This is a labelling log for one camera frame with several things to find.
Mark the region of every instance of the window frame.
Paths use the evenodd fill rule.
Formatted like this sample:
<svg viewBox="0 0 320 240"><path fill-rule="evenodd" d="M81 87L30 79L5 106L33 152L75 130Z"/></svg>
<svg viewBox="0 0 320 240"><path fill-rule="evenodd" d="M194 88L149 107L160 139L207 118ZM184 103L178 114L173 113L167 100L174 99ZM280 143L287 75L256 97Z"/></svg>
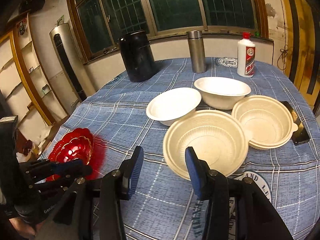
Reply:
<svg viewBox="0 0 320 240"><path fill-rule="evenodd" d="M111 34L111 29L108 24L108 18L106 17L102 0L99 0L100 9L102 11L102 15L105 21L105 24L108 29L108 33L110 35L112 46L105 48L99 52L92 53L90 50L89 43L87 38L84 34L84 30L82 27L82 23L80 21L78 7L84 2L85 0L80 0L76 2L76 0L67 0L68 11L70 15L71 24L73 27L73 31L77 42L79 44L81 53L83 55L82 62L85 64L97 57L100 57L104 54L108 54L109 52L114 51L117 49L116 41L113 40L113 36ZM149 0L140 0L142 9L146 18L146 22L149 28L149 34L147 37L149 39L157 39L162 37L172 37L172 36L180 36L185 34L186 31L191 30L202 30L204 33L242 33L243 31L250 32L252 35L255 34L256 31L259 31L260 36L263 38L268 38L268 19L267 19L267 12L265 8L264 0L251 0L252 10L253 10L253 18L254 18L254 29L243 28L243 27L236 27L236 26L219 26L219 25L207 25L204 5L202 0L198 0L201 19L202 19L202 26L192 26L192 27L184 27L178 29L170 29L164 31L158 31L156 28L156 22L152 13L152 8Z"/></svg>

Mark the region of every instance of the black phone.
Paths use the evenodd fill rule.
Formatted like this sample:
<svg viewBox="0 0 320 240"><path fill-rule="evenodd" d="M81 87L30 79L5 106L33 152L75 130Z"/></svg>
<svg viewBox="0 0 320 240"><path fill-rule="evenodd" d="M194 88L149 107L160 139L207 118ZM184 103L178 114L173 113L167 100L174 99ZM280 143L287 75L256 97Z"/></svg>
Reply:
<svg viewBox="0 0 320 240"><path fill-rule="evenodd" d="M293 132L291 137L293 144L300 145L303 143L307 143L310 140L310 136L308 135L307 130L304 128L297 113L293 110L293 108L287 101L282 101L281 103L289 110L290 114L292 115L293 122L298 125L298 130Z"/></svg>

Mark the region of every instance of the disposable plastic bowl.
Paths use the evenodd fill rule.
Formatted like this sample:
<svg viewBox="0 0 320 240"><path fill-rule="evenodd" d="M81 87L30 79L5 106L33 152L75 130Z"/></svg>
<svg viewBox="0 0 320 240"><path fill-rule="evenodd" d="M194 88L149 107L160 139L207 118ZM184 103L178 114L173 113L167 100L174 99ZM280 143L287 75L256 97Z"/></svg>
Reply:
<svg viewBox="0 0 320 240"><path fill-rule="evenodd" d="M195 81L203 101L217 109L232 109L233 106L250 94L251 88L239 80L224 77L203 77Z"/></svg>
<svg viewBox="0 0 320 240"><path fill-rule="evenodd" d="M201 95L196 89L175 88L152 99L146 114L150 119L170 126L178 119L191 115L200 101Z"/></svg>
<svg viewBox="0 0 320 240"><path fill-rule="evenodd" d="M231 115L218 110L201 110L168 129L163 153L169 167L184 179L190 180L185 162L185 150L189 146L211 169L229 176L244 162L248 141L241 124Z"/></svg>
<svg viewBox="0 0 320 240"><path fill-rule="evenodd" d="M234 106L232 116L252 133L249 145L260 150L286 144L298 126L289 110L279 101L266 96L249 96Z"/></svg>

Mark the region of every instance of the hand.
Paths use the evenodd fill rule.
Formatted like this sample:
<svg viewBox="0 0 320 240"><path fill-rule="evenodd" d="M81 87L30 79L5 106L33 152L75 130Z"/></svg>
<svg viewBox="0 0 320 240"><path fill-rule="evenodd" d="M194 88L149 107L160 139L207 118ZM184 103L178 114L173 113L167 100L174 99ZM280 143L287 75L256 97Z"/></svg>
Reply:
<svg viewBox="0 0 320 240"><path fill-rule="evenodd" d="M24 238L34 239L36 232L40 229L43 222L36 225L36 230L34 230L30 225L24 222L21 218L11 218L9 219L15 230Z"/></svg>

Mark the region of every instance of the red bottle cap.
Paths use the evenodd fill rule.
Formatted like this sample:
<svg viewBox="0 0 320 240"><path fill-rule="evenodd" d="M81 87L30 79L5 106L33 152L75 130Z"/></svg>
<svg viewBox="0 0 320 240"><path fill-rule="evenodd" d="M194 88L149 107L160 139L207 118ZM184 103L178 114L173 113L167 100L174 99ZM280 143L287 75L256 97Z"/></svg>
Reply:
<svg viewBox="0 0 320 240"><path fill-rule="evenodd" d="M244 39L250 39L250 36L251 36L251 34L250 33L248 33L248 32L243 32L242 33L242 37L244 38Z"/></svg>

